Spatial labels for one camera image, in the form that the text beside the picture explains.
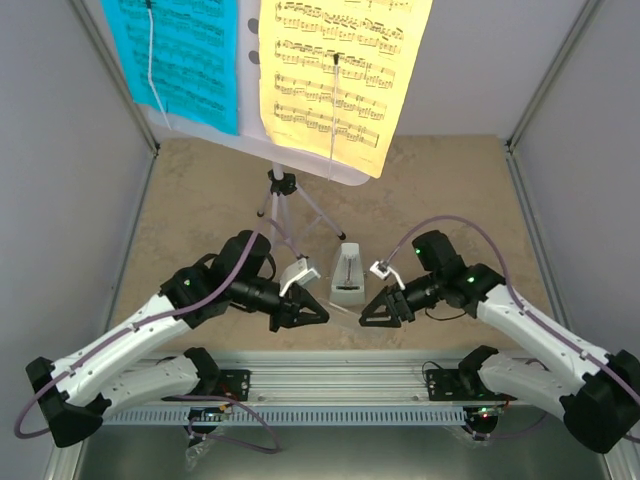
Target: white wall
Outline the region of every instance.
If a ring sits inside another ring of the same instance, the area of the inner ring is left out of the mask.
[[[241,11],[257,16],[259,0],[238,1]],[[397,133],[508,137],[584,1],[434,0]],[[115,52],[100,0],[84,2]],[[244,120],[241,131],[266,139],[258,119],[259,69],[243,50],[255,36],[239,18],[239,83],[253,83],[256,90],[240,95],[241,110],[256,116],[255,122]],[[161,126],[154,133],[166,136]],[[243,150],[255,153],[249,143]]]
[[[640,355],[640,2],[606,2],[519,147],[573,323]]]
[[[64,0],[0,3],[0,65],[0,478],[31,480],[52,443],[13,437],[24,367],[105,325],[150,157]]]

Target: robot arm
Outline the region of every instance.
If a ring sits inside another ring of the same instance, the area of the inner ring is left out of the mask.
[[[268,314],[272,332],[329,320],[327,311],[297,283],[288,283],[281,291],[279,283],[258,276],[271,249],[269,241],[258,235],[239,273],[219,297],[181,315],[144,321],[208,298],[229,277],[250,235],[249,231],[240,232],[227,241],[219,255],[209,254],[178,270],[131,317],[81,350],[55,361],[39,357],[27,366],[35,392],[63,375],[38,400],[57,446],[84,440],[105,418],[133,405],[174,395],[210,394],[219,369],[202,348],[189,349],[152,368],[126,369],[167,341],[222,315],[229,306]]]
[[[560,418],[587,448],[608,452],[640,420],[640,407],[609,375],[591,362],[593,357],[640,392],[640,362],[622,350],[611,355],[566,330],[524,300],[516,305],[504,277],[483,264],[468,267],[439,231],[412,242],[428,275],[406,285],[385,287],[362,311],[362,326],[397,328],[413,322],[415,312],[445,301],[502,331],[543,363],[547,370],[525,365],[490,347],[479,347],[459,364],[465,389],[472,395],[491,391],[507,394]],[[381,262],[372,272],[397,277]],[[533,314],[539,322],[528,318]],[[576,352],[558,339],[580,346]]]

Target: blue paper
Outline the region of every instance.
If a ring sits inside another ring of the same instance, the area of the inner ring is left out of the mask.
[[[165,112],[238,134],[236,0],[152,0],[152,78]],[[146,0],[102,0],[136,103],[160,111],[147,78]]]

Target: yellow paper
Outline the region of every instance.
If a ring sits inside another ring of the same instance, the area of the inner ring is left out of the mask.
[[[262,0],[260,114],[271,140],[325,157],[333,141],[333,160],[378,178],[431,3]]]

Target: paper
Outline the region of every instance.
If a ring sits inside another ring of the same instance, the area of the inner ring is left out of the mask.
[[[262,0],[260,114],[271,140],[329,157],[333,137],[333,160],[378,178],[431,3]]]
[[[160,111],[147,78],[145,0],[102,0],[136,103]],[[152,79],[166,112],[238,134],[236,0],[152,0]]]

